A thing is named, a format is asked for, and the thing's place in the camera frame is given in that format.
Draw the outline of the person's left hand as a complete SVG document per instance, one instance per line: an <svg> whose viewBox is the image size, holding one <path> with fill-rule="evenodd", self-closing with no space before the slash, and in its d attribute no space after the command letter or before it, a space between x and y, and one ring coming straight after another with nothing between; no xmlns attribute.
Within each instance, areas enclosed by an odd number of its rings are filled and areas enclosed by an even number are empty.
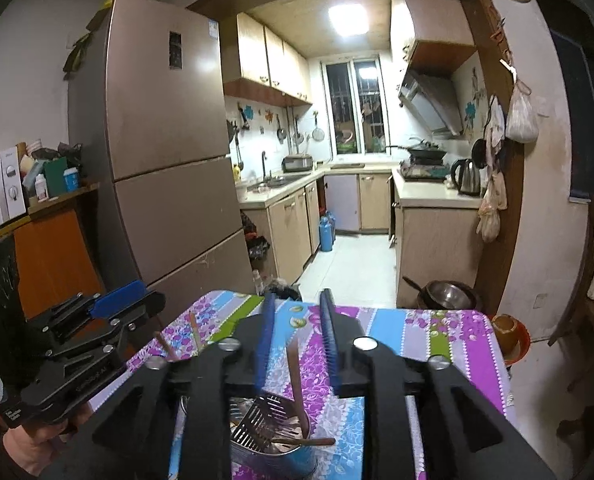
<svg viewBox="0 0 594 480"><path fill-rule="evenodd" d="M14 478L38 478L92 414L91 405L84 403L72 416L55 425L43 425L32 420L7 430L2 437L2 445Z"/></svg>

